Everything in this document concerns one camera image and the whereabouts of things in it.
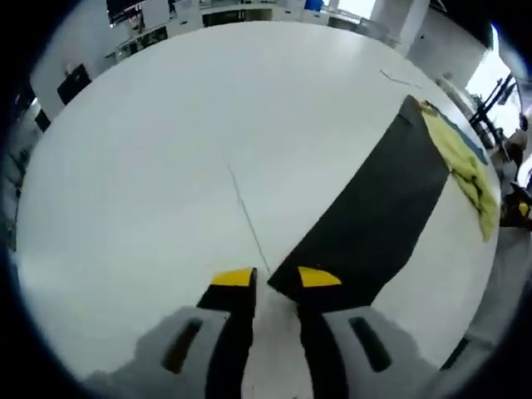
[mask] wall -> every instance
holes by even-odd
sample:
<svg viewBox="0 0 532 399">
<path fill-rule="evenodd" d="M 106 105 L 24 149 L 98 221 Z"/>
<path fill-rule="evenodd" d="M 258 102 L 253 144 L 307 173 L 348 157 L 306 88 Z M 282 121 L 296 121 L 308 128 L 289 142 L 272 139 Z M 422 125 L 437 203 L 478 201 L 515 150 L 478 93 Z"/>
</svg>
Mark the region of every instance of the wall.
<svg viewBox="0 0 532 399">
<path fill-rule="evenodd" d="M 511 70 L 520 84 L 523 111 L 532 114 L 532 64 L 527 66 L 523 57 L 512 47 L 508 39 L 499 33 L 500 59 Z"/>
<path fill-rule="evenodd" d="M 9 131 L 7 152 L 2 160 L 2 173 L 12 183 L 20 185 L 22 183 L 22 173 L 13 161 L 21 161 L 21 151 L 27 150 L 30 154 L 33 147 L 42 136 L 42 131 L 35 122 L 35 118 L 41 106 L 38 102 L 33 102 L 29 108 L 24 111 L 18 121 L 14 123 Z"/>
<path fill-rule="evenodd" d="M 157 27 L 170 19 L 168 0 L 149 0 L 142 5 L 146 29 Z"/>
<path fill-rule="evenodd" d="M 401 29 L 399 45 L 396 50 L 403 56 L 410 51 L 412 44 L 423 26 L 425 16 L 429 11 L 430 0 L 413 0 L 406 16 L 405 24 Z"/>
<path fill-rule="evenodd" d="M 429 10 L 407 58 L 433 79 L 451 73 L 450 80 L 465 89 L 485 52 L 486 48 L 468 32 Z"/>
<path fill-rule="evenodd" d="M 401 30 L 413 0 L 376 0 L 370 19 L 389 29 L 389 35 L 399 40 Z"/>
<path fill-rule="evenodd" d="M 106 67 L 105 56 L 127 40 L 126 27 L 109 26 L 106 0 L 84 0 L 67 16 L 48 43 L 30 83 L 50 121 L 64 105 L 57 88 L 65 80 L 65 66 L 83 63 L 91 79 Z"/>
<path fill-rule="evenodd" d="M 6 179 L 2 179 L 2 201 L 3 215 L 14 225 L 18 208 L 17 188 Z"/>
</svg>

